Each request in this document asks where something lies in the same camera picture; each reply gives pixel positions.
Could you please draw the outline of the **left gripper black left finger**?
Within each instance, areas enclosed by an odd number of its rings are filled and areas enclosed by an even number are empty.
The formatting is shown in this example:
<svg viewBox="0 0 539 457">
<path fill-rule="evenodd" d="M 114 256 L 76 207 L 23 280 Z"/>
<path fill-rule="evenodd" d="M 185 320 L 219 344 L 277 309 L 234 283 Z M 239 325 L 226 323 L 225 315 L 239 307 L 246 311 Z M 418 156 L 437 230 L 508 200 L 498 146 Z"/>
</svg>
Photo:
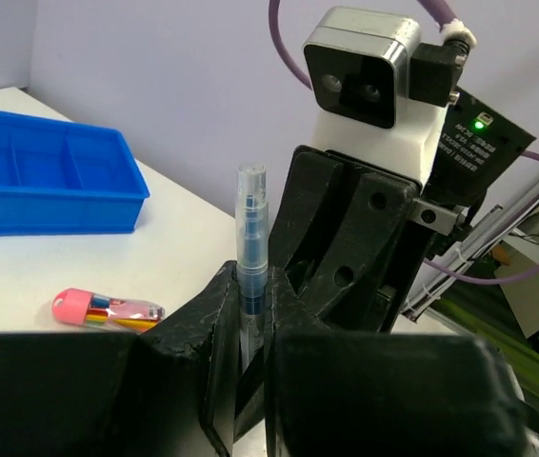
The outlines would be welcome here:
<svg viewBox="0 0 539 457">
<path fill-rule="evenodd" d="M 230 455 L 234 269 L 140 335 L 0 333 L 0 456 Z"/>
</svg>

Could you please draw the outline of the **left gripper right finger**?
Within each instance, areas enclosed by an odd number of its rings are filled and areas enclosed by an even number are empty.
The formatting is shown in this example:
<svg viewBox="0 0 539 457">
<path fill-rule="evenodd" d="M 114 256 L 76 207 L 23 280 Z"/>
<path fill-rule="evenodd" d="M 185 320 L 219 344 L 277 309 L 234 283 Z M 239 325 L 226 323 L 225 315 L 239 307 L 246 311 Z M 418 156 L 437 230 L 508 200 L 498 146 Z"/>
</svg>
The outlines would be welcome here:
<svg viewBox="0 0 539 457">
<path fill-rule="evenodd" d="M 512 370 L 487 341 L 323 324 L 272 268 L 264 394 L 271 456 L 536 456 Z"/>
</svg>

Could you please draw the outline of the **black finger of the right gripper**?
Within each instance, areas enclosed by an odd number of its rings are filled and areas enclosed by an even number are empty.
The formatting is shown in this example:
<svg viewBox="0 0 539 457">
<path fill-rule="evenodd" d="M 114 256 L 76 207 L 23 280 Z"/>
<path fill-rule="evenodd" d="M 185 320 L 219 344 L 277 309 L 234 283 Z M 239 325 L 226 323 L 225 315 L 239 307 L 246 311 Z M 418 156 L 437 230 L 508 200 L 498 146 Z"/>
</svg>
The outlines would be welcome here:
<svg viewBox="0 0 539 457">
<path fill-rule="evenodd" d="M 321 257 L 329 218 L 344 165 L 317 149 L 298 147 L 269 236 L 269 263 L 294 286 L 303 286 Z"/>
</svg>

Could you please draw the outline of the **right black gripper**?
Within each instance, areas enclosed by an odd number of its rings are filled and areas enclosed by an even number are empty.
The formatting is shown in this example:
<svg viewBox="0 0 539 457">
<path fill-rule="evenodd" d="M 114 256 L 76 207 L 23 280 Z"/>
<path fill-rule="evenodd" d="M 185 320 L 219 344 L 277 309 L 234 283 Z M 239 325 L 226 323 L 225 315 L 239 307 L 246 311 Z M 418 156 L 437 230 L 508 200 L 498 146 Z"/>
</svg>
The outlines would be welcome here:
<svg viewBox="0 0 539 457">
<path fill-rule="evenodd" d="M 459 213 L 448 235 L 436 236 L 427 258 L 443 256 L 472 231 L 489 187 L 536 140 L 476 96 L 460 88 L 449 107 L 423 198 Z M 417 186 L 381 171 L 299 173 L 314 214 L 299 251 L 311 270 L 299 298 L 320 321 L 348 330 L 392 329 L 422 260 L 408 240 Z"/>
</svg>

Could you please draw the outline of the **blue thin pen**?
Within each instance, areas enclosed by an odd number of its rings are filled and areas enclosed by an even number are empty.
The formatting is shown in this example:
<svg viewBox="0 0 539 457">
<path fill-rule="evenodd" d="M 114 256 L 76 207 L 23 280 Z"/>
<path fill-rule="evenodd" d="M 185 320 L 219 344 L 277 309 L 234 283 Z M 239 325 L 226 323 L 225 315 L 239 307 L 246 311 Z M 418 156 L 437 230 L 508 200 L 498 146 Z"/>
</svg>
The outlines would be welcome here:
<svg viewBox="0 0 539 457">
<path fill-rule="evenodd" d="M 262 165 L 242 164 L 237 170 L 235 222 L 241 369 L 247 369 L 264 344 L 270 218 Z"/>
</svg>

